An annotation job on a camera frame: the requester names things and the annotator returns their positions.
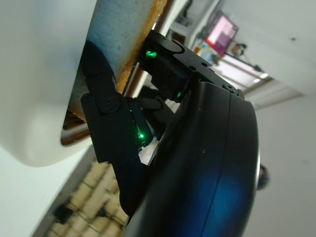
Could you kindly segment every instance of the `light fixture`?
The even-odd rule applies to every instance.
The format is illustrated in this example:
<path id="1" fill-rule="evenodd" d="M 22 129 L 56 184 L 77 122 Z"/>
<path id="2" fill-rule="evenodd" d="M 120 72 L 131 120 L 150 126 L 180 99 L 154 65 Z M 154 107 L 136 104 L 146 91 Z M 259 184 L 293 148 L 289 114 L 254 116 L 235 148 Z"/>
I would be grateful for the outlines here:
<path id="1" fill-rule="evenodd" d="M 268 75 L 269 75 L 269 74 L 267 74 L 267 73 L 262 73 L 261 76 L 260 76 L 260 78 L 261 78 L 261 79 L 267 78 Z"/>

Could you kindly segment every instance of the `green led light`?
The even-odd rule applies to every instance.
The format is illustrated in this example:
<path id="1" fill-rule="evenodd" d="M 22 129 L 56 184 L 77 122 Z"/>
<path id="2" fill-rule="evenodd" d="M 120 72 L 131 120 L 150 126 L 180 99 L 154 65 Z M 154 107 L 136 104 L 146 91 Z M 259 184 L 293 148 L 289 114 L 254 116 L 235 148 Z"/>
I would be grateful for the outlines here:
<path id="1" fill-rule="evenodd" d="M 151 52 L 150 50 L 147 50 L 147 52 L 146 52 L 146 59 L 148 59 L 148 58 L 154 59 L 156 57 L 157 57 L 157 53 L 156 52 Z"/>

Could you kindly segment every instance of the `black curved plastic housing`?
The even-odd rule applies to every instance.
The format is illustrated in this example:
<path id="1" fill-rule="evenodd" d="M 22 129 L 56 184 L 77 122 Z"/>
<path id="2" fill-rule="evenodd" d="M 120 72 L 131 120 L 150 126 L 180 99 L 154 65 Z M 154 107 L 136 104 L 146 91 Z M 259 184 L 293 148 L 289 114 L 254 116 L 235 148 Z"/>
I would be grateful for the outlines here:
<path id="1" fill-rule="evenodd" d="M 257 189 L 258 133 L 251 103 L 199 82 L 175 117 L 123 236 L 241 236 Z"/>

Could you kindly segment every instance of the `ceiling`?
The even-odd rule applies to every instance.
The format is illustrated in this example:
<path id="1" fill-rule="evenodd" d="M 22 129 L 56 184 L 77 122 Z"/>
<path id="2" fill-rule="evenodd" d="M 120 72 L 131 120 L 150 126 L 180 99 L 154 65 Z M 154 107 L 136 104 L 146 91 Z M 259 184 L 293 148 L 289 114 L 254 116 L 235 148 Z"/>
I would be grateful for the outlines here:
<path id="1" fill-rule="evenodd" d="M 239 26 L 236 40 L 247 44 L 253 64 L 311 94 L 316 92 L 315 9 L 313 0 L 226 0 L 223 11 Z"/>

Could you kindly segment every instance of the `screen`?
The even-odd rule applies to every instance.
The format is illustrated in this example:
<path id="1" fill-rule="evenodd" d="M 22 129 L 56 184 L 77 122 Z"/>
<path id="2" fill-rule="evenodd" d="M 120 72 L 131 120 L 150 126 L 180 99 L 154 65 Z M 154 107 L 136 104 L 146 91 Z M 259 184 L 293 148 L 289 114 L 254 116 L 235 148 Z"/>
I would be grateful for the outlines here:
<path id="1" fill-rule="evenodd" d="M 221 15 L 213 30 L 208 35 L 206 43 L 208 43 L 219 55 L 224 55 L 237 31 L 238 27 L 225 15 Z"/>

